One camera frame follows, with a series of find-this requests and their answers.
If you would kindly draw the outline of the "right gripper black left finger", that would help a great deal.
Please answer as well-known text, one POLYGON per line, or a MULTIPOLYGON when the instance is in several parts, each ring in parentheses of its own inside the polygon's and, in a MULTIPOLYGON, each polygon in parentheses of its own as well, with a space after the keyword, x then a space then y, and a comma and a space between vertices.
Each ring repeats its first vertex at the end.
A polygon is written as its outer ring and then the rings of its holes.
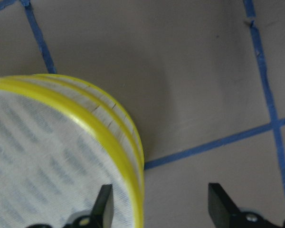
POLYGON ((114 216, 113 185, 103 185, 91 210, 78 212, 72 228, 110 228, 114 216))

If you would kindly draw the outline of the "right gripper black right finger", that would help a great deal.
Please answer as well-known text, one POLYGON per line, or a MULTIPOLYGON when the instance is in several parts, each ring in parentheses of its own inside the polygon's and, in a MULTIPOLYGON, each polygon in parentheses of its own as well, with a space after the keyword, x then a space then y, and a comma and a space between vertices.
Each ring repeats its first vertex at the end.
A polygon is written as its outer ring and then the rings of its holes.
POLYGON ((277 228, 260 214, 240 210, 219 183, 208 184, 208 213, 216 228, 277 228))

